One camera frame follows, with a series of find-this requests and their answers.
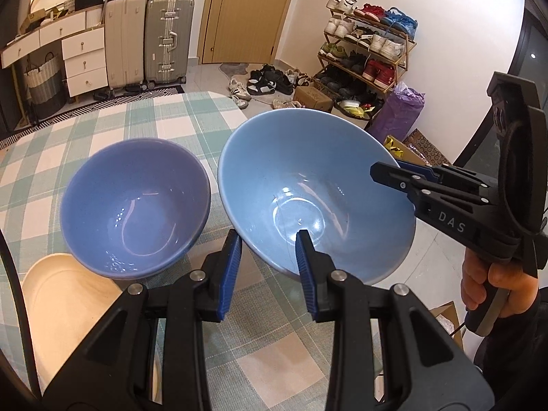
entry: bowl rim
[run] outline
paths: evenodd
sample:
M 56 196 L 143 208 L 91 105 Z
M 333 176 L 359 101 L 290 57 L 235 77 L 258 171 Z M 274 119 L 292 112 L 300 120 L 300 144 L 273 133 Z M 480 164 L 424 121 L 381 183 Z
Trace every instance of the bowl rim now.
M 278 115 L 279 113 L 284 113 L 288 111 L 296 112 L 294 115 L 299 115 L 303 112 L 306 112 L 309 114 L 313 114 L 314 116 L 323 116 L 326 119 L 333 119 L 334 122 L 341 122 L 341 123 L 344 122 L 347 125 L 351 125 L 353 128 L 356 128 L 357 130 L 361 131 L 362 133 L 367 134 L 372 140 L 376 142 L 378 141 L 374 137 L 372 137 L 367 131 L 353 124 L 349 120 L 343 119 L 342 117 L 339 117 L 336 114 L 326 113 L 324 111 L 317 111 L 316 109 L 310 109 L 310 108 L 281 108 L 281 109 L 273 109 L 270 111 L 266 111 L 264 113 L 257 114 L 256 116 L 253 116 L 252 118 L 246 120 L 243 124 L 241 124 L 238 128 L 236 128 L 236 130 L 232 132 L 232 134 L 226 141 L 225 146 L 223 147 L 223 150 L 221 151 L 221 156 L 219 158 L 219 165 L 217 166 L 217 185 L 219 186 L 219 194 L 221 196 L 221 201 L 223 202 L 223 207 L 226 211 L 226 214 L 228 215 L 228 219 L 230 219 L 230 222 L 232 223 L 232 225 L 234 226 L 238 234 L 242 237 L 244 242 L 248 245 L 248 247 L 250 247 L 251 250 L 253 250 L 257 255 L 259 255 L 259 257 L 261 257 L 263 261 L 265 261 L 269 266 L 279 271 L 280 273 L 283 273 L 284 275 L 299 281 L 300 277 L 298 273 L 297 274 L 293 273 L 289 269 L 281 267 L 274 260 L 272 260 L 272 258 L 268 257 L 268 255 L 262 252 L 254 244 L 247 230 L 239 225 L 238 221 L 235 218 L 234 212 L 232 211 L 229 205 L 229 202 L 227 201 L 226 193 L 225 193 L 225 178 L 223 177 L 223 172 L 225 170 L 226 150 L 235 140 L 237 140 L 236 137 L 238 134 L 241 134 L 240 131 L 244 130 L 246 127 L 249 127 L 250 125 L 255 124 L 256 122 L 260 122 L 260 120 L 264 117 L 270 117 L 270 116 Z M 390 154 L 390 152 L 380 142 L 379 142 L 379 146 L 384 150 L 384 153 L 388 157 L 388 160 L 390 160 L 393 165 L 396 165 L 399 167 L 398 162 L 394 159 L 394 157 Z M 416 233 L 416 220 L 413 227 L 413 237 L 415 236 L 415 233 Z M 413 240 L 411 240 L 411 242 L 409 243 L 407 254 L 409 254 L 412 244 L 413 244 Z M 383 279 L 386 279 L 388 276 L 390 276 L 390 274 L 394 273 L 394 271 L 396 271 L 398 267 L 399 266 L 396 266 L 391 272 L 387 273 L 386 275 L 382 277 L 377 277 L 378 279 L 375 278 L 370 281 L 367 281 L 367 284 L 375 284 L 375 283 L 378 283 L 379 281 L 382 281 Z
M 71 188 L 76 175 L 83 168 L 85 168 L 86 166 L 89 166 L 92 159 L 94 159 L 96 156 L 101 156 L 101 155 L 104 155 L 104 154 L 108 154 L 108 152 L 112 151 L 113 148 L 126 146 L 127 144 L 132 143 L 132 142 L 149 142 L 149 143 L 163 144 L 162 146 L 174 146 L 174 147 L 180 148 L 183 152 L 185 152 L 186 154 L 193 157 L 194 161 L 198 164 L 198 167 L 202 170 L 202 174 L 205 178 L 205 181 L 207 182 L 206 186 L 207 186 L 207 192 L 208 192 L 207 193 L 207 200 L 208 201 L 207 201 L 206 209 L 204 211 L 204 215 L 203 215 L 203 217 L 201 218 L 201 220 L 198 224 L 197 233 L 195 234 L 195 236 L 191 237 L 188 241 L 186 241 L 185 245 L 183 247 L 181 247 L 181 249 L 178 252 L 176 252 L 175 254 L 170 256 L 169 258 L 164 258 L 161 262 L 156 263 L 153 267 L 151 267 L 147 270 L 142 270 L 142 271 L 139 271 L 139 272 L 133 272 L 133 273 L 128 274 L 126 276 L 124 276 L 122 274 L 119 274 L 119 273 L 115 273 L 113 275 L 113 272 L 108 272 L 106 270 L 105 271 L 99 270 L 99 269 L 89 265 L 88 263 L 84 262 L 83 258 L 81 258 L 81 255 L 78 255 L 74 251 L 72 246 L 69 244 L 69 242 L 67 240 L 67 237 L 65 235 L 64 227 L 63 227 L 63 218 L 65 216 L 63 214 L 63 212 L 65 211 L 65 208 L 66 208 L 66 206 L 65 206 L 65 194 Z M 62 199 L 61 199 L 61 206 L 59 208 L 59 217 L 60 217 L 61 233 L 62 233 L 62 236 L 63 236 L 63 240 L 65 241 L 65 245 L 67 246 L 68 251 L 72 254 L 72 256 L 80 264 L 82 264 L 86 269 L 91 270 L 93 273 L 96 273 L 97 275 L 101 275 L 101 276 L 106 277 L 106 278 L 119 279 L 119 280 L 134 280 L 134 279 L 142 279 L 142 278 L 147 278 L 147 277 L 151 277 L 153 275 L 156 275 L 156 274 L 164 271 L 168 267 L 172 266 L 182 256 L 184 256 L 192 248 L 192 246 L 195 244 L 195 242 L 198 240 L 198 238 L 202 234 L 202 231 L 205 228 L 207 220 L 209 218 L 210 210 L 211 210 L 211 183 L 209 182 L 209 176 L 207 174 L 206 169 L 204 168 L 204 166 L 202 165 L 202 163 L 200 162 L 198 157 L 193 152 L 191 152 L 187 148 L 183 147 L 182 145 L 179 145 L 179 144 L 177 144 L 173 141 L 167 140 L 167 139 L 161 139 L 161 138 L 158 138 L 158 137 L 134 137 L 134 138 L 131 138 L 131 139 L 125 139 L 125 140 L 122 140 L 122 141 L 119 141 L 119 142 L 115 142 L 114 144 L 110 144 L 110 145 L 106 146 L 105 148 L 102 148 L 101 150 L 97 151 L 96 153 L 94 153 L 93 155 L 88 157 L 88 159 L 84 162 L 84 164 L 73 174 L 73 176 L 71 177 L 70 181 L 67 184 L 67 187 L 66 187 L 66 189 L 65 189 L 65 191 L 62 195 Z

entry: red sneaker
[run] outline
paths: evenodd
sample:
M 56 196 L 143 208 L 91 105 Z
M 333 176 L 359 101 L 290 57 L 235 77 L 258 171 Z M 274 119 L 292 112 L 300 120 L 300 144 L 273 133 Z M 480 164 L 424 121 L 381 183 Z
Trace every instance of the red sneaker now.
M 385 10 L 380 6 L 372 6 L 369 3 L 363 5 L 362 9 L 354 10 L 354 15 L 358 17 L 368 18 L 370 20 L 380 22 L 380 19 L 384 17 Z
M 394 66 L 385 65 L 384 63 L 380 64 L 380 71 L 375 79 L 375 84 L 381 87 L 383 90 L 387 90 L 390 85 L 394 82 L 394 77 L 396 76 L 396 71 Z
M 380 72 L 380 66 L 383 64 L 377 60 L 369 59 L 365 65 L 365 70 L 363 70 L 363 76 L 366 80 L 373 82 L 377 75 Z

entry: suitcase handle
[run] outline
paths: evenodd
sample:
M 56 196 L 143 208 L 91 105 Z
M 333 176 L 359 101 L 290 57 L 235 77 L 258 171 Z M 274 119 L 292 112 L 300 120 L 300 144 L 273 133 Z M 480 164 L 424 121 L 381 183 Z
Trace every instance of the suitcase handle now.
M 176 34 L 176 32 L 169 31 L 169 35 L 173 36 L 173 45 L 171 48 L 169 48 L 169 51 L 173 51 L 175 48 L 177 48 L 177 39 L 179 38 L 179 35 Z

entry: drawer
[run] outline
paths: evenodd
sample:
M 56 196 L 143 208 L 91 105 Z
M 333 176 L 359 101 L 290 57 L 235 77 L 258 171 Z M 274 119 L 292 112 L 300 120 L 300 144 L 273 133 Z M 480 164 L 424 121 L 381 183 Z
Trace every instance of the drawer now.
M 62 41 L 63 59 L 67 60 L 97 49 L 105 49 L 105 28 L 94 29 Z
M 36 51 L 38 48 L 40 48 L 40 36 L 36 31 L 16 41 L 2 52 L 2 68 L 7 68 L 13 62 L 25 57 L 32 51 Z
M 97 51 L 88 52 L 65 60 L 67 78 L 98 70 L 99 68 L 106 68 L 104 49 L 97 49 Z
M 79 12 L 68 15 L 56 22 L 46 24 L 40 28 L 40 46 L 47 45 L 52 41 L 62 39 L 76 32 L 86 29 L 86 13 Z
M 68 93 L 71 97 L 83 94 L 88 91 L 97 90 L 108 86 L 106 68 L 90 71 L 67 79 Z

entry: wooden door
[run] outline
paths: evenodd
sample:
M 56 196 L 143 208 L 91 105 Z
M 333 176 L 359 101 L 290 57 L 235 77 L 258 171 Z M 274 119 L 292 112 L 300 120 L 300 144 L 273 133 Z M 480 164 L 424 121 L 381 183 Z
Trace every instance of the wooden door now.
M 287 0 L 212 0 L 202 63 L 269 63 Z

